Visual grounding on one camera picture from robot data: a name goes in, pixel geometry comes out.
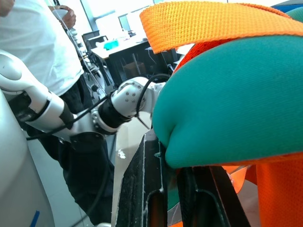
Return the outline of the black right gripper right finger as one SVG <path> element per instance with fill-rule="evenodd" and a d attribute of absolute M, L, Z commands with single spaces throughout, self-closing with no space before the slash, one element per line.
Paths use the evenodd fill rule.
<path fill-rule="evenodd" d="M 177 183 L 183 227 L 251 227 L 221 166 L 182 168 Z"/>

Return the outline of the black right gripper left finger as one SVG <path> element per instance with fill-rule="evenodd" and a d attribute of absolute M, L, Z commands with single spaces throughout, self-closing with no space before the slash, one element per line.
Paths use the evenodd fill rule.
<path fill-rule="evenodd" d="M 146 132 L 122 179 L 115 227 L 167 227 L 164 153 L 154 130 Z"/>

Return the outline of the orange and teal backpack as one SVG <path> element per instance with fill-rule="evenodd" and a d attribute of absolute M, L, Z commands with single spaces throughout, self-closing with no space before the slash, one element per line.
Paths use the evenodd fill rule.
<path fill-rule="evenodd" d="M 303 227 L 303 7 L 171 1 L 140 19 L 154 53 L 192 48 L 152 124 L 165 161 L 221 166 L 258 189 L 261 227 Z"/>

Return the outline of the white handheld device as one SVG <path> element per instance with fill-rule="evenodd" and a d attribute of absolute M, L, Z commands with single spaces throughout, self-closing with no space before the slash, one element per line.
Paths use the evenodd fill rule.
<path fill-rule="evenodd" d="M 68 13 L 65 9 L 54 9 L 52 11 L 53 15 L 60 21 L 63 21 L 64 16 Z"/>

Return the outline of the brown cardboard box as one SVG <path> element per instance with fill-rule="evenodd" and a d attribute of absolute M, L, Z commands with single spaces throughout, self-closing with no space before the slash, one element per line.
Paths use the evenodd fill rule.
<path fill-rule="evenodd" d="M 123 70 L 128 79 L 146 74 L 146 68 L 143 62 L 131 62 L 123 66 Z"/>

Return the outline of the teal box on desk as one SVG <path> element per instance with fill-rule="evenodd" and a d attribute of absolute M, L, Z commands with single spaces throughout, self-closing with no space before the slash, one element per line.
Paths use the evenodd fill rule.
<path fill-rule="evenodd" d="M 119 41 L 118 40 L 111 40 L 108 41 L 104 44 L 104 49 L 109 51 L 112 50 L 114 48 L 117 48 L 119 46 Z"/>

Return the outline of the person's bare hand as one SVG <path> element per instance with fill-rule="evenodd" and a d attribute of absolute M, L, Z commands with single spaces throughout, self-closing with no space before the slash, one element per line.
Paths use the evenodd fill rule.
<path fill-rule="evenodd" d="M 63 18 L 63 21 L 60 21 L 59 22 L 61 23 L 62 27 L 64 29 L 70 29 L 72 28 L 75 23 L 76 23 L 76 15 L 74 13 L 74 11 L 65 6 L 65 5 L 60 5 L 60 6 L 48 6 L 48 8 L 51 10 L 51 12 L 54 10 L 54 9 L 65 9 L 65 10 L 68 10 L 68 13 L 64 16 Z"/>

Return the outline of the silver robot torso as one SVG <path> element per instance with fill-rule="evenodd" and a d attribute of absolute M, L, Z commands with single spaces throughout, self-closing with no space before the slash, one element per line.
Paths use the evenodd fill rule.
<path fill-rule="evenodd" d="M 0 227 L 55 227 L 26 138 L 1 90 Z"/>

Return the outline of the black office chair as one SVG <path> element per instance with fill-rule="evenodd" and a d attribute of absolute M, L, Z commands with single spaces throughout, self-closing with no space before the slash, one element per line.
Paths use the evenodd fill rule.
<path fill-rule="evenodd" d="M 87 51 L 90 51 L 91 49 L 96 48 L 97 42 L 102 43 L 102 42 L 108 41 L 107 36 L 100 35 L 99 30 L 84 33 L 82 35 L 82 39 L 84 41 Z"/>

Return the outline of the dark computer monitor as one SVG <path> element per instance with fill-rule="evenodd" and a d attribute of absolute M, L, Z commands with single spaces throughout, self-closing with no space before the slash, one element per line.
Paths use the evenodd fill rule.
<path fill-rule="evenodd" d="M 119 20 L 120 26 L 123 30 L 131 31 L 131 28 L 130 28 L 130 25 L 129 25 L 129 22 L 127 19 L 127 14 L 119 16 L 118 20 Z"/>

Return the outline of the person in white shirt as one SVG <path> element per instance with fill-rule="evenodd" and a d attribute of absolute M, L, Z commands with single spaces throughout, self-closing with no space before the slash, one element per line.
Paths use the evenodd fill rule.
<path fill-rule="evenodd" d="M 44 0 L 15 0 L 6 17 L 0 17 L 0 49 L 28 67 L 48 89 L 77 114 L 92 106 L 76 49 Z M 75 202 L 94 225 L 110 223 L 114 166 L 105 140 L 73 147 L 55 136 L 40 142 L 58 161 Z"/>

